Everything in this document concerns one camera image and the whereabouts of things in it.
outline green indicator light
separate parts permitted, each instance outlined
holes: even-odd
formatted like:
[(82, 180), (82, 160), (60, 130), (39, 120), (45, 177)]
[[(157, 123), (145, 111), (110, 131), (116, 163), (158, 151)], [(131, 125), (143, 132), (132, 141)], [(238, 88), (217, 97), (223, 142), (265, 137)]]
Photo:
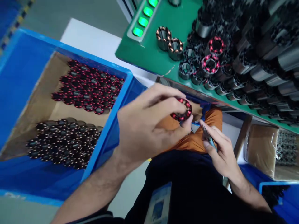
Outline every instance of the green indicator light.
[(149, 0), (149, 4), (151, 4), (152, 7), (156, 7), (158, 4), (158, 0)]
[(141, 37), (142, 34), (143, 34), (143, 31), (142, 31), (141, 29), (135, 27), (134, 30), (133, 30), (133, 34), (134, 34), (135, 36)]
[(149, 23), (147, 19), (140, 17), (138, 20), (139, 24), (146, 27), (147, 24)]
[(152, 14), (153, 14), (153, 11), (148, 8), (148, 7), (145, 7), (144, 10), (143, 10), (144, 14), (147, 15), (148, 17), (151, 17)]

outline id badge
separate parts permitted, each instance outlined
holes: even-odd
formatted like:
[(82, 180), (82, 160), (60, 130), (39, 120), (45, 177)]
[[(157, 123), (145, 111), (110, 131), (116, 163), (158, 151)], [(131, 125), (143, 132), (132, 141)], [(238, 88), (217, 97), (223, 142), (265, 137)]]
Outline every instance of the id badge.
[(144, 224), (167, 224), (171, 194), (171, 182), (154, 190)]

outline person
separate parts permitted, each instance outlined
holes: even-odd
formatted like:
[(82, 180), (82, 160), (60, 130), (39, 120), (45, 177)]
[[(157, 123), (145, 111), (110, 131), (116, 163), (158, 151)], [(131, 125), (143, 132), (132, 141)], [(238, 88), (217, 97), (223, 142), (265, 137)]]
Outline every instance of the person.
[[(222, 132), (222, 112), (206, 114), (216, 149), (191, 131), (193, 116), (181, 126), (171, 113), (186, 107), (177, 89), (155, 84), (118, 111), (119, 145), (57, 211), (57, 223), (280, 223), (267, 202), (242, 174), (230, 139)], [(153, 158), (146, 181), (126, 218), (107, 211), (123, 180)], [(222, 185), (228, 177), (231, 194)]]

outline blue plastic crate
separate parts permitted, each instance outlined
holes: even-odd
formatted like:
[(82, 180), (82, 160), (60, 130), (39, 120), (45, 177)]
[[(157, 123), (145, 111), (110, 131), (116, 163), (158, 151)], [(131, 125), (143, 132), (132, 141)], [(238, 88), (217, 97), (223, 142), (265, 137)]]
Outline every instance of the blue plastic crate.
[(1, 148), (18, 122), (54, 52), (126, 79), (86, 170), (32, 160), (28, 156), (0, 161), (0, 196), (60, 206), (79, 184), (100, 166), (107, 153), (111, 154), (118, 145), (117, 111), (135, 99), (146, 87), (126, 68), (41, 34), (19, 29), (0, 58)]
[(15, 0), (0, 1), (0, 40), (7, 34), (14, 24), (21, 5)]
[(257, 168), (245, 164), (240, 165), (241, 171), (247, 180), (262, 193), (263, 186), (267, 185), (290, 185), (284, 192), (284, 197), (279, 200), (279, 204), (274, 210), (289, 224), (299, 223), (299, 182), (294, 181), (273, 181)]

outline cardboard box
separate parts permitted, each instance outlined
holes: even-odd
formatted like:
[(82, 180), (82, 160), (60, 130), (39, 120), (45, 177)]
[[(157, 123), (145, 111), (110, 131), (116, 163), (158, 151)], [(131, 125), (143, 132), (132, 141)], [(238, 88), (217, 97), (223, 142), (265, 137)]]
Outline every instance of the cardboard box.
[(194, 116), (192, 122), (199, 122), (202, 117), (202, 107), (200, 107), (200, 104), (194, 103), (190, 100), (189, 102), (192, 106), (192, 114)]
[(275, 181), (299, 181), (299, 144), (297, 144), (297, 165), (276, 165), (277, 139), (280, 130), (273, 126), (252, 124), (249, 130), (246, 159)]
[(37, 136), (34, 127), (38, 122), (73, 117), (95, 126), (105, 126), (110, 113), (97, 115), (51, 99), (51, 94), (59, 91), (62, 86), (59, 78), (67, 75), (69, 60), (70, 58), (58, 52), (52, 55), (9, 139), (1, 149), (0, 161), (24, 156), (29, 152), (26, 142)]

